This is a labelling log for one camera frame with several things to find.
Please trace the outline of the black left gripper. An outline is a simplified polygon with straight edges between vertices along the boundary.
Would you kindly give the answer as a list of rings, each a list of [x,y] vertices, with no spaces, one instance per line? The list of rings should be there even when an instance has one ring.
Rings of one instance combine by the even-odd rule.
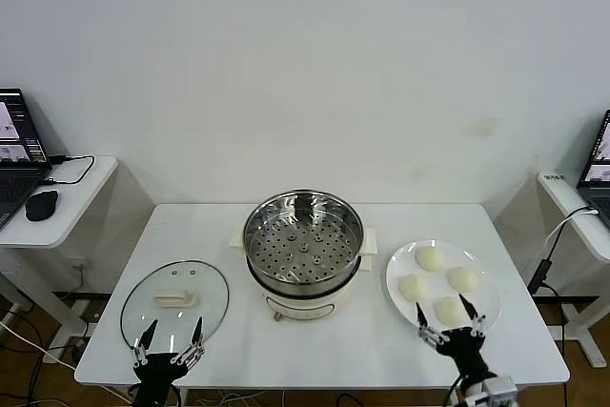
[[[133,371],[139,380],[133,385],[136,391],[133,405],[167,406],[169,393],[173,392],[177,406],[181,406],[182,396],[174,382],[185,376],[189,371],[188,366],[194,366],[205,354],[203,317],[197,320],[191,343],[181,353],[151,354],[147,357],[157,323],[155,319],[133,346]]]

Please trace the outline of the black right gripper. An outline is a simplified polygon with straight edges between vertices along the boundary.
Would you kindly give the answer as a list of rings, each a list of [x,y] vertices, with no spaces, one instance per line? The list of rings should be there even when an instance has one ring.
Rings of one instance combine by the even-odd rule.
[[[431,347],[437,347],[437,352],[451,358],[458,369],[463,382],[482,382],[487,378],[496,377],[480,354],[485,342],[483,333],[486,321],[485,315],[480,315],[464,295],[458,296],[466,314],[471,319],[471,325],[461,329],[443,331],[431,327],[419,303],[417,307],[418,335]]]

